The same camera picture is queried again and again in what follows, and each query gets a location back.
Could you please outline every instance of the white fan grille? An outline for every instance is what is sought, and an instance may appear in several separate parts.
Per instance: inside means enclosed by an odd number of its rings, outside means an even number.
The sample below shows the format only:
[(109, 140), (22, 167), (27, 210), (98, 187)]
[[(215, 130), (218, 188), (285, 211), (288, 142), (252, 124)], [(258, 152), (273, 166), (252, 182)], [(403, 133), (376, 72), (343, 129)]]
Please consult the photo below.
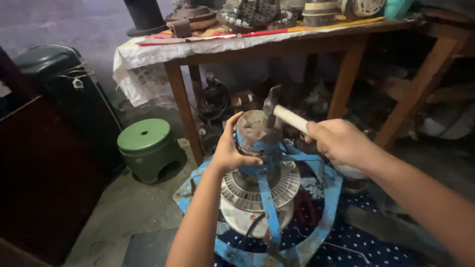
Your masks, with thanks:
[[(300, 187), (300, 172), (294, 162), (280, 165), (280, 180), (271, 188), (275, 208), (278, 209), (291, 201)], [(239, 187), (233, 179), (232, 172), (227, 173), (221, 182), (221, 197), (232, 206), (249, 212), (263, 212), (259, 192), (249, 192)]]

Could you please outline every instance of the hammer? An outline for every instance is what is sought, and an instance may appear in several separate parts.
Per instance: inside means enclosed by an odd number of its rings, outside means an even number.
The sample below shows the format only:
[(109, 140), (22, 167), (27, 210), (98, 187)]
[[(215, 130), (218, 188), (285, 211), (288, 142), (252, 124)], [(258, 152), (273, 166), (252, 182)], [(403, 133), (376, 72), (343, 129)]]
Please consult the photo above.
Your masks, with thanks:
[[(279, 119), (283, 120), (284, 122), (292, 125), (293, 127), (297, 128), (300, 130), (302, 133), (307, 134), (314, 138), (316, 138), (308, 133), (307, 131), (307, 120), (304, 118), (300, 117), (299, 115), (293, 113), (292, 111), (284, 108), (283, 106), (278, 104), (279, 100), (279, 93), (280, 89), (282, 88), (281, 85), (274, 86), (270, 89), (269, 96), (266, 98), (264, 101), (264, 125), (267, 128), (273, 128), (275, 123), (276, 123), (276, 117)], [(345, 176), (348, 176), (353, 179), (365, 179), (366, 175), (362, 174), (359, 170), (347, 166), (347, 165), (337, 165), (333, 164), (335, 169), (341, 173), (343, 173)], [(320, 183), (323, 181), (323, 170), (320, 170), (319, 173), (317, 174), (317, 179), (319, 180)]]

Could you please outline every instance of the blue star-patterned cloth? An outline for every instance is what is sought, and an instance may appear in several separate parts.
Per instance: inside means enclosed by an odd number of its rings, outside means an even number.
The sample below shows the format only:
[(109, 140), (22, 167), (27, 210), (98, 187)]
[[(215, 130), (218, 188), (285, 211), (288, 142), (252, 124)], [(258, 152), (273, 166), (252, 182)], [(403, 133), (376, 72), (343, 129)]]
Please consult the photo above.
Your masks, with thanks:
[[(295, 209), (292, 221), (281, 231), (281, 250), (294, 247), (305, 240), (315, 229), (314, 225), (318, 225), (318, 222), (315, 224), (315, 220), (319, 220), (322, 216), (325, 201), (323, 190), (321, 190), (320, 185), (315, 185), (314, 182), (307, 182), (306, 179), (314, 178), (302, 177), (301, 182), (301, 191), (305, 190), (311, 195), (312, 201), (310, 203), (312, 206), (309, 207), (309, 203), (303, 202), (300, 203), (301, 205), (295, 205), (296, 208), (299, 207), (299, 210)], [(370, 212), (379, 212), (375, 201), (365, 191), (359, 194), (342, 194), (340, 196), (339, 208), (344, 208), (344, 206), (347, 205), (355, 205)], [(220, 216), (220, 221), (225, 222), (222, 216)], [(248, 237), (246, 243), (242, 244), (244, 236), (233, 229), (227, 230), (222, 235), (219, 235), (218, 238), (228, 245), (245, 251), (256, 253), (265, 253), (267, 251), (267, 246), (262, 243), (262, 239), (259, 238)], [(392, 243), (379, 241), (373, 235), (345, 224), (343, 219), (338, 215), (325, 241), (363, 253), (374, 267), (421, 266), (415, 260), (414, 251)], [(227, 266), (232, 265), (215, 254), (214, 267)], [(368, 266), (368, 264), (366, 264), (363, 257), (357, 253), (322, 244), (307, 266), (364, 267)]]

